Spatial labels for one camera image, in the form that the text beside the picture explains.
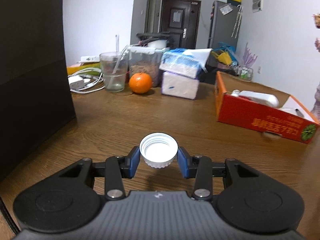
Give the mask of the white bottle cap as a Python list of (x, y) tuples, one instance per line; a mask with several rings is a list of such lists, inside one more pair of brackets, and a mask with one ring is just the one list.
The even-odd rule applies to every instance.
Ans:
[(177, 141), (165, 133), (151, 133), (144, 137), (139, 145), (140, 155), (152, 168), (169, 166), (178, 152)]

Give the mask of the clear plastic swab box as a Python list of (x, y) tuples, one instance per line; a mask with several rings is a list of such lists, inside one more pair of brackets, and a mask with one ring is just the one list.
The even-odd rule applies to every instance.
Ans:
[(279, 101), (278, 98), (273, 94), (259, 93), (248, 90), (243, 90), (239, 93), (239, 96), (248, 98), (254, 102), (266, 105), (272, 108), (278, 108)]

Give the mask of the orange cardboard pumpkin box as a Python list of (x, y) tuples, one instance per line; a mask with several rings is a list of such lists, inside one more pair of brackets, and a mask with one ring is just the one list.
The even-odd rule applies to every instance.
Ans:
[[(273, 94), (278, 108), (231, 96), (233, 90)], [(217, 72), (215, 82), (217, 121), (308, 144), (319, 130), (319, 121), (294, 96), (259, 83)]]

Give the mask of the black monitor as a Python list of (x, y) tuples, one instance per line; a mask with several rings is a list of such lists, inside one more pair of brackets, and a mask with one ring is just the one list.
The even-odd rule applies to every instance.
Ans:
[(1, 0), (1, 177), (74, 117), (62, 0)]

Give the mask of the white tube bottle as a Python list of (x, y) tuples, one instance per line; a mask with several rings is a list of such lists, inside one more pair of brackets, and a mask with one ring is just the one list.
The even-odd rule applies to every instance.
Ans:
[(240, 90), (235, 89), (235, 90), (233, 90), (233, 91), (232, 91), (231, 96), (238, 97), (238, 96), (239, 96), (239, 94), (240, 94)]

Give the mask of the pink textured ceramic vase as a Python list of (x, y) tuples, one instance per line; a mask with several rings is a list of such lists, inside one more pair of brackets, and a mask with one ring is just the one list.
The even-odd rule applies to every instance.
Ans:
[(317, 86), (315, 92), (315, 103), (311, 110), (311, 113), (318, 121), (320, 121), (320, 84)]

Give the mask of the white power adapter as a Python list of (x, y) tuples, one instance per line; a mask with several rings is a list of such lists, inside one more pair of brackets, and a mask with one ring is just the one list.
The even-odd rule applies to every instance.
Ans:
[(69, 76), (68, 82), (70, 90), (80, 90), (85, 86), (84, 79), (78, 75)]

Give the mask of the white tissue pack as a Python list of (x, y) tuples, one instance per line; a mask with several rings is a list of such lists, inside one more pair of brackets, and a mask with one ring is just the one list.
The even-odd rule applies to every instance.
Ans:
[(164, 95), (195, 100), (199, 84), (200, 82), (197, 79), (171, 72), (164, 72), (161, 93)]

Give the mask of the orange tangerine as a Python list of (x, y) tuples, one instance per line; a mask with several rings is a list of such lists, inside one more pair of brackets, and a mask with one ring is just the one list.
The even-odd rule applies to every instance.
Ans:
[(145, 94), (152, 87), (152, 78), (146, 73), (133, 74), (129, 79), (129, 88), (136, 94)]

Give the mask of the yellow bag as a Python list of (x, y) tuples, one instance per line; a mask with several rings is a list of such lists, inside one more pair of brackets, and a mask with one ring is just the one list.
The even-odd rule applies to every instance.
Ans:
[(218, 54), (212, 50), (211, 54), (217, 59), (218, 62), (224, 65), (229, 65), (232, 63), (232, 59), (227, 51)]

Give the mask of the clear drinking glass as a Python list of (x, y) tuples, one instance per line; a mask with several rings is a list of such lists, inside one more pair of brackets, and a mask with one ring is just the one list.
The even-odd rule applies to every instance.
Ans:
[(105, 89), (109, 92), (121, 92), (125, 88), (129, 60), (126, 53), (101, 53), (100, 68)]

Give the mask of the blue tissue pack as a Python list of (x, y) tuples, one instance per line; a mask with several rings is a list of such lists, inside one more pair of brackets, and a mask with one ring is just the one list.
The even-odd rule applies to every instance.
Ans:
[(201, 72), (208, 72), (206, 63), (211, 51), (210, 48), (172, 49), (163, 54), (159, 68), (164, 72), (196, 79)]

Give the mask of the clear food container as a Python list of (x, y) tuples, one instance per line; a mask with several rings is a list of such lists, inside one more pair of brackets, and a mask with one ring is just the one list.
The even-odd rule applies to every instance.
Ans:
[(146, 73), (152, 79), (152, 86), (157, 87), (162, 74), (159, 70), (161, 59), (169, 50), (170, 48), (129, 46), (129, 78), (136, 73)]

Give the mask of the grey refrigerator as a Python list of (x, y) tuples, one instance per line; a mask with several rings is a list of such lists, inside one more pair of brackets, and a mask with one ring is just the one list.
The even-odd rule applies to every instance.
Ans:
[(215, 0), (210, 15), (210, 28), (207, 48), (216, 49), (227, 44), (236, 49), (238, 42), (238, 24), (240, 24), (240, 2), (233, 0)]

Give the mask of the dark brown entrance door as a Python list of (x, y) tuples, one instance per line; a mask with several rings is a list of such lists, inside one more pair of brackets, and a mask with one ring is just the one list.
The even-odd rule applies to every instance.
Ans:
[(162, 0), (160, 32), (170, 35), (170, 48), (196, 47), (200, 8), (197, 0)]

